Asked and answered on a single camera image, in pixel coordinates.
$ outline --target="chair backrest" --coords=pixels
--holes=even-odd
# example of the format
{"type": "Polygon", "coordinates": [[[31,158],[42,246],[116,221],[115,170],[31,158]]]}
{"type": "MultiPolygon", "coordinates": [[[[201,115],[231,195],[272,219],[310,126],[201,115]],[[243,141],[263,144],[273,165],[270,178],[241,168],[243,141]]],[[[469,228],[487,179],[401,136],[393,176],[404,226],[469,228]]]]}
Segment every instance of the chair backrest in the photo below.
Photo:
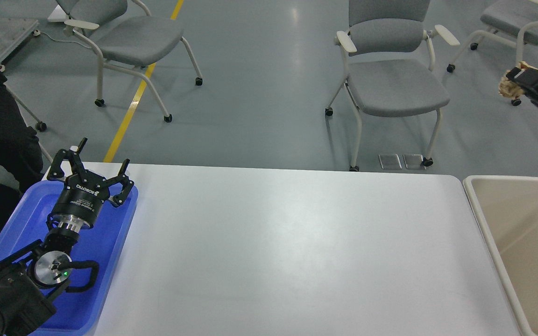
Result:
{"type": "Polygon", "coordinates": [[[378,51],[410,52],[423,40],[430,0],[349,0],[351,56],[378,51]]]}
{"type": "Polygon", "coordinates": [[[62,9],[75,20],[104,25],[128,10],[127,0],[57,0],[62,9]]]}

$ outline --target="chair seat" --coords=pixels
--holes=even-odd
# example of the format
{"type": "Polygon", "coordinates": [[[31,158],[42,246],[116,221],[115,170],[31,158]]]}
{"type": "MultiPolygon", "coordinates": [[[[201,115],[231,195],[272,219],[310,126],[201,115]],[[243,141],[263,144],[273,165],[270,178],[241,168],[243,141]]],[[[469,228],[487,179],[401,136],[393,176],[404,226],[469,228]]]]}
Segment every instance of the chair seat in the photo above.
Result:
{"type": "MultiPolygon", "coordinates": [[[[527,23],[538,21],[538,5],[529,0],[500,0],[487,7],[481,15],[485,25],[501,30],[512,36],[527,23]]],[[[538,45],[538,27],[524,34],[524,42],[538,45]]]]}
{"type": "Polygon", "coordinates": [[[350,64],[348,85],[362,112],[406,117],[435,111],[450,102],[441,83],[414,59],[350,64]]]}
{"type": "Polygon", "coordinates": [[[103,57],[121,63],[147,66],[167,55],[180,41],[184,29],[162,17],[132,17],[96,41],[103,57]]]}

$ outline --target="yellow floor line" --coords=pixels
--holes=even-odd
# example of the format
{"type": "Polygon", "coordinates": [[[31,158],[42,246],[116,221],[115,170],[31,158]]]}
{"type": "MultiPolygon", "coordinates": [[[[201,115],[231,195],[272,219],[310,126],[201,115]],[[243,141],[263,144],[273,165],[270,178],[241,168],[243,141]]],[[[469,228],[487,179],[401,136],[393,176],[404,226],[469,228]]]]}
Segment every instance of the yellow floor line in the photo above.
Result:
{"type": "Polygon", "coordinates": [[[184,0],[177,0],[176,7],[173,9],[173,13],[171,13],[170,19],[172,20],[177,19],[177,14],[180,12],[180,9],[182,8],[183,3],[184,3],[184,0]]]}
{"type": "MultiPolygon", "coordinates": [[[[183,3],[184,3],[184,0],[177,0],[177,4],[175,8],[173,9],[173,13],[171,13],[172,20],[177,19],[177,14],[180,12],[180,9],[182,8],[183,3]]],[[[145,72],[145,76],[147,76],[147,78],[151,78],[153,70],[155,70],[155,65],[156,63],[148,66],[147,72],[145,72]]],[[[121,122],[120,127],[118,128],[118,131],[115,133],[115,136],[113,137],[113,141],[111,142],[111,146],[109,146],[109,149],[107,150],[107,154],[105,155],[103,162],[113,161],[113,157],[115,157],[115,153],[117,153],[118,148],[120,147],[120,143],[124,139],[124,135],[126,134],[126,131],[128,130],[128,125],[130,125],[130,121],[132,121],[132,117],[134,116],[134,113],[136,112],[136,108],[138,107],[138,104],[141,102],[142,95],[143,93],[145,93],[146,88],[147,88],[147,82],[141,81],[141,85],[139,85],[138,90],[136,90],[136,94],[134,95],[134,98],[132,98],[132,103],[130,104],[130,108],[128,108],[128,112],[126,112],[126,115],[124,116],[124,120],[121,122]]]]}

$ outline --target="blue tray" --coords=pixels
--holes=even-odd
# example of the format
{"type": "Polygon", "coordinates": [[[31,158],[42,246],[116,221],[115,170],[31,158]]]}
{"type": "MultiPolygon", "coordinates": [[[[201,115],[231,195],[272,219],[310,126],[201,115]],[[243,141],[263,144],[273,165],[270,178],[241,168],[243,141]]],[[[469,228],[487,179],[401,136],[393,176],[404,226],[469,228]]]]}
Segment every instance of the blue tray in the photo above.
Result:
{"type": "MultiPolygon", "coordinates": [[[[0,260],[36,239],[45,239],[49,231],[47,215],[63,187],[61,182],[41,181],[28,189],[0,234],[0,260]]],[[[120,189],[121,185],[113,185],[111,194],[119,193],[120,189]]],[[[137,198],[138,190],[134,187],[119,208],[105,202],[94,227],[81,230],[71,257],[75,261],[97,261],[100,266],[97,281],[94,287],[83,293],[62,293],[53,301],[57,313],[31,335],[81,336],[94,325],[103,309],[113,271],[136,210],[137,198]]],[[[86,284],[88,274],[89,270],[74,270],[70,275],[72,285],[86,284]]]]}

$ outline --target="beige bin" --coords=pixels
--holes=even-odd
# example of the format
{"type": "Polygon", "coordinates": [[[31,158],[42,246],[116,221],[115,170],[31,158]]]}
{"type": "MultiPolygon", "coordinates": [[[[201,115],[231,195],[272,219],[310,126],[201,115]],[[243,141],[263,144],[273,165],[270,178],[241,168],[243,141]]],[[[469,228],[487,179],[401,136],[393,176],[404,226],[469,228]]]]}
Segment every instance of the beige bin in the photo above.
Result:
{"type": "Polygon", "coordinates": [[[477,175],[464,187],[521,332],[538,335],[538,178],[477,175]]]}

